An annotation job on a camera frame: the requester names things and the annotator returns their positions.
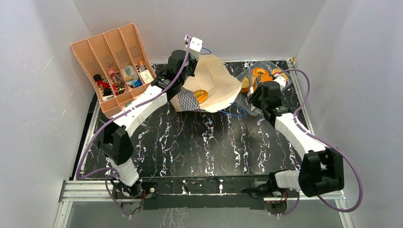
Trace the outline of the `clear plastic tray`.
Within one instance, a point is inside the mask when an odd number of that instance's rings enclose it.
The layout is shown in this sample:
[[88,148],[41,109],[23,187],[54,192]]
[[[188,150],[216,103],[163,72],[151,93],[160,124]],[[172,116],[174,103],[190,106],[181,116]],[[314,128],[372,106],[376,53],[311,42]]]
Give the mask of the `clear plastic tray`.
[[235,99],[235,103],[246,113],[256,116],[261,113],[260,104],[264,99],[277,99],[277,95],[269,95],[272,92],[282,93],[291,84],[293,79],[289,73],[285,73],[278,63],[268,60],[246,63],[244,70],[236,75],[236,79],[242,82],[244,79],[252,79],[251,86],[242,89]]

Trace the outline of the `round speckled bread slice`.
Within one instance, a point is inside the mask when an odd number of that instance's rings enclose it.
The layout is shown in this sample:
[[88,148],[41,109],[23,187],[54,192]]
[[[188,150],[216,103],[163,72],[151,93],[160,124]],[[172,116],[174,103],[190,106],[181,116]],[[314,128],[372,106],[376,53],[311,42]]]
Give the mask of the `round speckled bread slice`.
[[289,77],[287,76],[287,74],[286,74],[286,73],[283,73],[282,70],[279,69],[279,68],[272,69],[271,75],[272,75],[274,78],[283,77],[286,82],[289,81]]

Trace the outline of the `fake donut bread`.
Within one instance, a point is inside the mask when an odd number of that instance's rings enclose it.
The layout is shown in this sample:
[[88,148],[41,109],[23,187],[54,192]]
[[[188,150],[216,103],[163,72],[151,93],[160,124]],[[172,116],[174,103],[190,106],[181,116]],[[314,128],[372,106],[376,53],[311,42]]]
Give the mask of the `fake donut bread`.
[[264,68],[256,67],[256,68],[254,68],[254,69],[252,70],[252,76],[253,76],[253,77],[258,77],[258,76],[261,76],[261,77],[268,77],[268,76],[269,76],[269,73],[268,73],[268,71],[267,71],[266,69],[264,69]]

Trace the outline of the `checkered paper bag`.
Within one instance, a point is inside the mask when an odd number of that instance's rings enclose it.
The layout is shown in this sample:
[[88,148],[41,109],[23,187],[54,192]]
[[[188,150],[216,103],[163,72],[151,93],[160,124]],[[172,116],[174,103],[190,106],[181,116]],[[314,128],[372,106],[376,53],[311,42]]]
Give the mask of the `checkered paper bag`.
[[[194,73],[195,76],[188,77],[181,91],[170,100],[176,112],[215,113],[231,106],[241,91],[242,82],[213,54],[200,55]],[[198,90],[207,92],[207,99],[202,103],[194,95]]]

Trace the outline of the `orange fake bread loaf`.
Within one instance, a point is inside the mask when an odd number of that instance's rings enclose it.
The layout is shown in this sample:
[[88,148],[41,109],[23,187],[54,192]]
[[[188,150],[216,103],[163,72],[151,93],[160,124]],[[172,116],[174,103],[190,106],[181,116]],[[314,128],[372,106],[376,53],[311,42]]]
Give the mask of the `orange fake bread loaf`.
[[260,84],[262,84],[263,82],[269,82],[269,81],[274,81],[272,76],[268,76],[268,77],[253,77],[253,91],[256,91],[257,88],[259,87]]

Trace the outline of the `brown bread slice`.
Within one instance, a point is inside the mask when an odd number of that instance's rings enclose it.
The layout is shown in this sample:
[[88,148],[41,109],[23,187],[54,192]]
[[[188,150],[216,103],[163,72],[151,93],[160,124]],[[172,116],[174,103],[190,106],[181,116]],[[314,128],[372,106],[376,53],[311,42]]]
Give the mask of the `brown bread slice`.
[[250,84],[249,84],[249,79],[248,77],[244,77],[241,81],[242,86],[241,86],[241,93],[247,93],[249,91],[250,88]]

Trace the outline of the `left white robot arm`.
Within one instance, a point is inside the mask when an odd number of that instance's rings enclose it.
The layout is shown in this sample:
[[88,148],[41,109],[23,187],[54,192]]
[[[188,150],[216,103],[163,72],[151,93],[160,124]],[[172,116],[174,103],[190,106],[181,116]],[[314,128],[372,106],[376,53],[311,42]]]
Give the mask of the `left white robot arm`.
[[106,123],[97,136],[96,148],[106,156],[117,174],[110,181],[126,197],[137,198],[143,192],[140,175],[131,158],[133,133],[154,111],[180,92],[188,77],[195,75],[199,57],[199,54],[184,50],[173,51],[166,67],[157,71],[146,90],[111,123]]

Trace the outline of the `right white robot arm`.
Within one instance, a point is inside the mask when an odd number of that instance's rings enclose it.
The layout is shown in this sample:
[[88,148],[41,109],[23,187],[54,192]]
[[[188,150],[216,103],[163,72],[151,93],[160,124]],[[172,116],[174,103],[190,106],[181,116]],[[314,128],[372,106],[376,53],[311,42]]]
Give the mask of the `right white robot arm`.
[[275,81],[259,84],[248,93],[248,102],[263,112],[265,119],[291,143],[302,159],[298,171],[281,170],[269,174],[264,186],[272,196],[286,189],[313,197],[344,188],[343,158],[334,149],[308,135],[307,129],[282,104],[281,85]]

